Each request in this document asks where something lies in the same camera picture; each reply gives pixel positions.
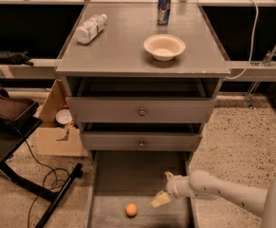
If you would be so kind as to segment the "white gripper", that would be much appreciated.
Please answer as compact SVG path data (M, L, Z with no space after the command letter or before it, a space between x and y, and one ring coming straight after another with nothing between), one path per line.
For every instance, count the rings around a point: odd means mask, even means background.
M167 192L161 190L156 194L151 201L151 205L154 208L169 203L172 198L185 199L190 198L193 195L188 176L175 176L169 171L165 172L165 176L167 179Z

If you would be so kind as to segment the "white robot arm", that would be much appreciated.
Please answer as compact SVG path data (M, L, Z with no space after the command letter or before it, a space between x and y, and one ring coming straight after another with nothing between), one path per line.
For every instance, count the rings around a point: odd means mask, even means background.
M276 179L268 189L263 189L220 180L203 170L195 170L189 176L175 176L171 172L165 175L166 188L151 201L154 208L172 200L220 197L261 218L261 228L276 228Z

